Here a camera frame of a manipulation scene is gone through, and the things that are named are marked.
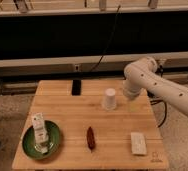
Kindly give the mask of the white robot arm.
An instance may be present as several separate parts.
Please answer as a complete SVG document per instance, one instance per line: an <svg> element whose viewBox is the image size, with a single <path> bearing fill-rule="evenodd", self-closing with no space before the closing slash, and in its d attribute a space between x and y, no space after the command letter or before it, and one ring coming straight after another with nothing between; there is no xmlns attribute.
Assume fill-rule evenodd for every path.
<svg viewBox="0 0 188 171"><path fill-rule="evenodd" d="M156 75L156 70L157 62L152 57L128 64L124 68L123 94L135 100L144 88L188 117L188 88Z"/></svg>

